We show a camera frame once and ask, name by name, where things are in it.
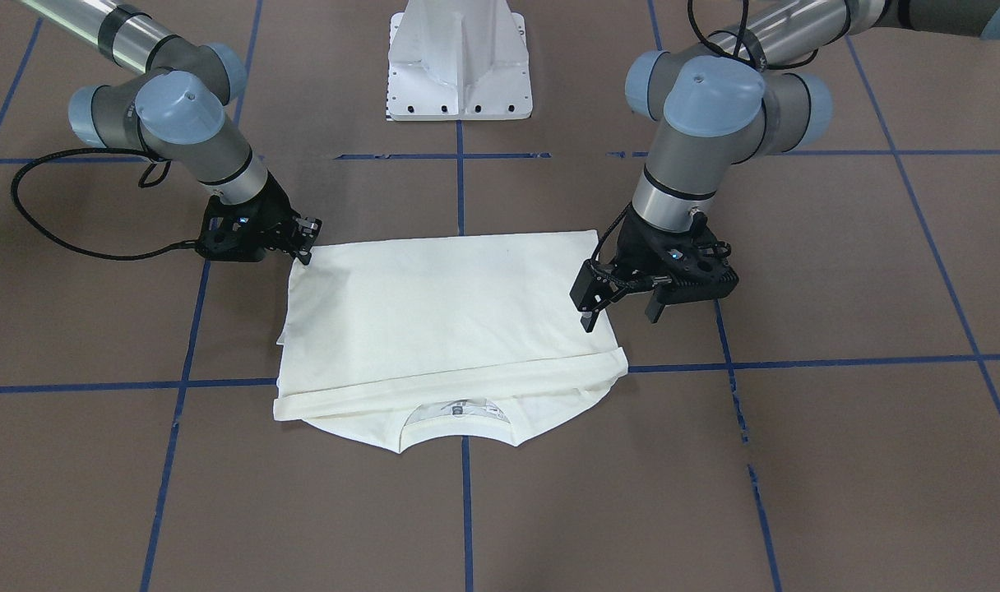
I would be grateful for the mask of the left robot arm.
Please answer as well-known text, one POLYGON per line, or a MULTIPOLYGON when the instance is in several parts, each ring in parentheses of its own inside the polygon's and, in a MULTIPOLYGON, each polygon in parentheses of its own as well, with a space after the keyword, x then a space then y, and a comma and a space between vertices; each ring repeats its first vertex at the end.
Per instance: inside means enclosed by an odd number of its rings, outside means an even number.
POLYGON ((1000 1, 779 1, 742 7, 728 29, 673 53, 643 53, 629 67, 632 111, 658 124, 608 263, 593 252, 572 285, 586 332, 610 304, 650 293, 646 317, 729 296, 739 277, 732 248, 708 229, 725 174, 759 156, 801 149, 830 126, 832 97, 801 67, 828 44, 887 27, 1000 40, 1000 1))

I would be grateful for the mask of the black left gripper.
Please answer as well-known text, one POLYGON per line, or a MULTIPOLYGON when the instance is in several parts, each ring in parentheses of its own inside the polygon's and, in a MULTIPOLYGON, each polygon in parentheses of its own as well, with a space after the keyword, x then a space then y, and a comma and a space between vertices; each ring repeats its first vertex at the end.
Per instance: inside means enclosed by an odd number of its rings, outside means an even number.
MULTIPOLYGON (((689 218, 695 210, 699 209, 691 209, 689 218)), ((625 215, 616 252, 609 265, 603 265, 595 259, 584 260, 569 291, 569 297, 581 315, 584 331, 593 332, 602 311, 631 292, 629 286, 654 288, 644 316, 651 325, 658 322, 668 307, 663 301, 666 294, 664 284, 670 282, 669 277, 663 273, 659 257, 660 235, 682 232, 685 231, 664 231, 647 224, 634 210, 625 215)))

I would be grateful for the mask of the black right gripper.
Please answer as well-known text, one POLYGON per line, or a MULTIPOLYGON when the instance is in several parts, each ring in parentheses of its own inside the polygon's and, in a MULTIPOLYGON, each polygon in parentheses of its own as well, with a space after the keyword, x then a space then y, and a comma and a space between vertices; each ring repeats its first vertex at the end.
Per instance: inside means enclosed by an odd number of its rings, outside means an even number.
POLYGON ((289 195, 269 173, 255 198, 227 209, 223 226, 227 229, 225 257, 263 257, 267 251, 279 251, 308 266, 321 221, 299 217, 289 195))

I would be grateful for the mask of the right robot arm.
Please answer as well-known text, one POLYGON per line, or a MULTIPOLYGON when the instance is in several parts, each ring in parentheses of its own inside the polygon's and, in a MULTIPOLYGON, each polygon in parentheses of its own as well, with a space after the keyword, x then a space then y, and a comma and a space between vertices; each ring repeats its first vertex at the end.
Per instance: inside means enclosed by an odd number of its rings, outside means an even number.
POLYGON ((242 59, 224 44, 195 45, 153 16, 116 1, 29 1, 27 8, 134 78, 87 86, 68 104, 81 153, 135 156, 148 169, 180 164, 208 192, 200 233, 148 252, 193 250, 207 260, 259 262, 285 252, 312 258, 321 224, 301 216, 227 115, 247 89, 242 59))

